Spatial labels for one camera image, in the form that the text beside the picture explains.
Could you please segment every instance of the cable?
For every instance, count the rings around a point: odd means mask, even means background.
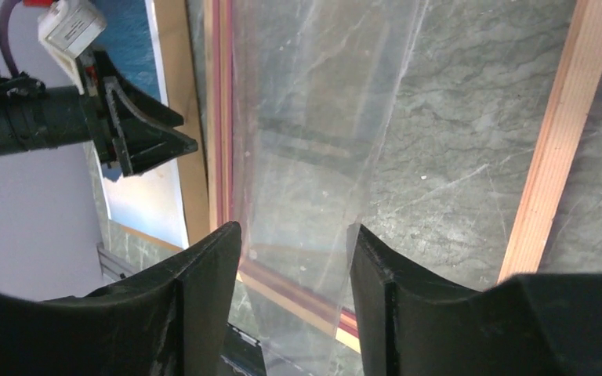
[[[15,5],[19,4],[22,0],[3,0],[0,8],[0,49],[5,65],[10,71],[10,75],[17,77],[20,75],[20,71],[17,69],[15,60],[13,59],[13,53],[10,51],[10,43],[8,40],[8,23],[10,22],[10,15],[13,13]]]

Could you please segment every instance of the floor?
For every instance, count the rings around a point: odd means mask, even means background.
[[[495,283],[574,4],[429,3],[364,211],[388,245],[468,287]],[[99,213],[114,253],[139,268],[168,255]],[[602,273],[602,79],[540,271]],[[238,283],[230,320],[254,327],[247,300]],[[340,347],[332,374],[361,374],[358,355]]]

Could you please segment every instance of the clear plastic film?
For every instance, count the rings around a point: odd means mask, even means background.
[[[327,372],[353,225],[425,6],[234,2],[234,213],[269,375]]]

